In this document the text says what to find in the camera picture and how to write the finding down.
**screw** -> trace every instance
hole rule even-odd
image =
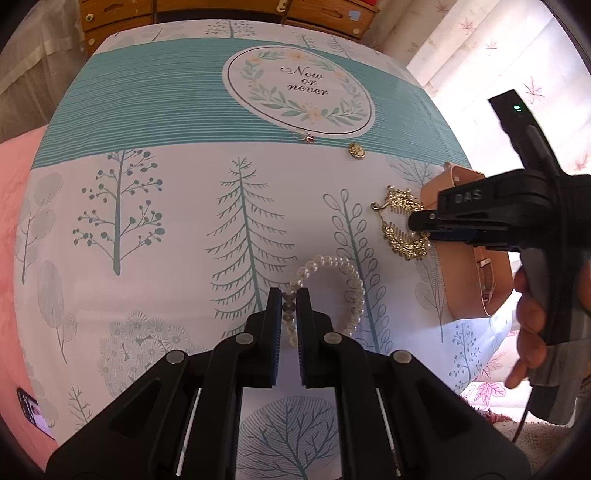
[[[324,341],[331,345],[336,345],[337,343],[341,343],[343,337],[336,332],[329,332],[324,336]]]
[[[409,364],[413,359],[411,353],[406,350],[396,350],[392,357],[394,357],[394,360],[396,360],[399,364]]]
[[[173,350],[166,355],[166,361],[169,364],[179,364],[184,360],[184,352],[181,350]]]
[[[239,333],[236,335],[236,343],[240,345],[250,345],[255,341],[255,338],[250,333]]]

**pearl necklace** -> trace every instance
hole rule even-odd
[[[349,318],[345,322],[345,328],[340,333],[351,337],[353,332],[361,330],[359,321],[361,320],[365,306],[365,289],[363,288],[363,280],[360,278],[357,268],[355,268],[355,265],[348,258],[315,255],[312,260],[306,262],[305,266],[297,269],[295,272],[296,277],[289,282],[288,287],[283,291],[284,302],[282,309],[284,313],[282,322],[289,335],[290,345],[293,347],[297,347],[297,326],[295,321],[296,292],[304,286],[304,280],[310,278],[310,275],[317,272],[320,267],[339,268],[351,280],[349,285],[353,288],[355,299]]]

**pink pillow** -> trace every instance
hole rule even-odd
[[[31,164],[46,127],[0,144],[0,416],[33,461],[45,470],[57,443],[28,422],[17,398],[34,397],[18,339],[14,312],[14,239]]]

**smartphone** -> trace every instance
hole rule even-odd
[[[37,400],[35,400],[22,388],[17,388],[17,396],[25,418],[35,427],[45,433],[48,437],[53,439],[51,430],[43,418],[43,414],[41,413],[41,409],[39,408],[39,403],[37,403]]]

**leather strap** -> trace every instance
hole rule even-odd
[[[425,210],[437,208],[439,192],[483,179],[469,168],[446,163],[446,169],[421,189]],[[463,243],[433,242],[439,255],[447,306],[455,319],[491,317],[513,290],[513,275],[506,252]]]

